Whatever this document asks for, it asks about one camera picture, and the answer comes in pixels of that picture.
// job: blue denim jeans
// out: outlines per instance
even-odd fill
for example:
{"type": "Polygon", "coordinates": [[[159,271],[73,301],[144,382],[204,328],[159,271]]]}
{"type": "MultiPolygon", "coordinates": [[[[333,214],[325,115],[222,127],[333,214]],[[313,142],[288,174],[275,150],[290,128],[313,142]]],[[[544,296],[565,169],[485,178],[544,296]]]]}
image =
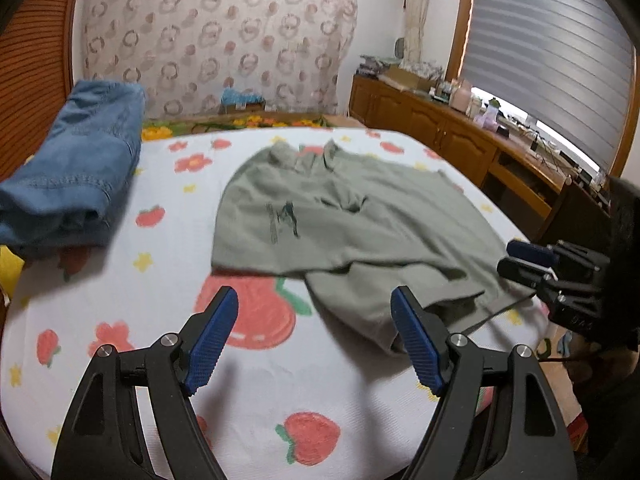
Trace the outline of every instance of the blue denim jeans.
{"type": "Polygon", "coordinates": [[[140,85],[80,81],[35,156],[0,183],[0,244],[23,257],[105,245],[140,156],[140,85]]]}

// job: white wall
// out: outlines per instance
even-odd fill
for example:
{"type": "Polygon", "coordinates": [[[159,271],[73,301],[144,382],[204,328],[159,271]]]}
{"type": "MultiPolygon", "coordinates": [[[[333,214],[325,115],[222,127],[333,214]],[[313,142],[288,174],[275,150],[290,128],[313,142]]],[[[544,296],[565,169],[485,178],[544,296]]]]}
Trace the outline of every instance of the white wall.
{"type": "MultiPolygon", "coordinates": [[[[75,80],[82,78],[82,1],[77,0],[74,18],[72,60],[75,80]]],[[[404,35],[403,4],[404,0],[358,0],[358,22],[353,42],[338,72],[339,112],[345,111],[349,104],[351,83],[360,64],[360,54],[393,55],[396,40],[404,35]]]]}
{"type": "Polygon", "coordinates": [[[640,186],[640,121],[636,128],[636,136],[634,137],[634,143],[631,145],[625,169],[622,170],[622,178],[626,178],[636,186],[640,186]]]}
{"type": "Polygon", "coordinates": [[[458,20],[460,0],[429,0],[422,38],[422,60],[447,69],[458,20]]]}

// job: yellow cloth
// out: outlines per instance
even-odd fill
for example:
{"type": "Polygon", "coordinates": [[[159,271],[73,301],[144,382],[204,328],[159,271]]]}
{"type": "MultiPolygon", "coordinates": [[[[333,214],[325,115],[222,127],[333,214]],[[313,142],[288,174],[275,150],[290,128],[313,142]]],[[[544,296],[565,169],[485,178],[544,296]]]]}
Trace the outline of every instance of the yellow cloth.
{"type": "Polygon", "coordinates": [[[6,246],[0,246],[0,287],[9,295],[9,298],[14,294],[23,265],[24,261],[21,258],[6,246]]]}

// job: blue gripper pad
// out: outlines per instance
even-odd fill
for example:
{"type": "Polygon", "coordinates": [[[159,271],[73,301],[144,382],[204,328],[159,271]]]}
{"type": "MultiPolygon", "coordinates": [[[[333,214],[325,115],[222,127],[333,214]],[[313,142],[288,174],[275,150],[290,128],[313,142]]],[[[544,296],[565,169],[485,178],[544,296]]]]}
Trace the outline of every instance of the blue gripper pad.
{"type": "Polygon", "coordinates": [[[238,318],[238,294],[231,287],[221,288],[207,309],[192,318],[208,314],[209,309],[213,309],[214,312],[188,356],[189,368],[183,382],[188,396],[192,396],[199,387],[206,385],[211,378],[222,348],[238,318]]]}
{"type": "Polygon", "coordinates": [[[507,244],[507,254],[545,269],[557,265],[559,260],[559,256],[550,249],[520,240],[511,240],[507,244]]]}
{"type": "Polygon", "coordinates": [[[449,332],[437,316],[422,310],[406,286],[399,286],[391,293],[391,317],[402,336],[404,348],[409,354],[409,359],[411,359],[420,384],[428,386],[434,395],[440,396],[450,379],[450,372],[445,373],[446,376],[443,375],[443,371],[447,370],[449,365],[446,348],[446,338],[449,332]],[[429,317],[435,318],[436,326],[434,328],[439,340],[430,339],[425,326],[418,318],[417,309],[419,309],[421,317],[424,316],[427,320],[429,317]]]}

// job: wooden window frame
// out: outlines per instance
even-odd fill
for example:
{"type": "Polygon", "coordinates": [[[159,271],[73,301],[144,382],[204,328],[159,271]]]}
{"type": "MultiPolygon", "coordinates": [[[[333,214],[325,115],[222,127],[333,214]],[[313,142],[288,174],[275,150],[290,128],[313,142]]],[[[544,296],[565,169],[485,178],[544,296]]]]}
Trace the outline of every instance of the wooden window frame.
{"type": "MultiPolygon", "coordinates": [[[[462,70],[462,60],[465,57],[466,42],[468,40],[469,25],[471,23],[471,12],[473,10],[473,0],[460,0],[458,6],[458,18],[456,31],[453,37],[449,65],[447,66],[446,79],[451,81],[460,77],[462,70]]],[[[624,170],[631,151],[631,145],[636,136],[638,118],[640,116],[640,55],[634,51],[634,68],[629,89],[629,104],[626,112],[625,126],[620,137],[620,143],[616,150],[616,156],[609,168],[609,175],[619,177],[624,170]]]]}

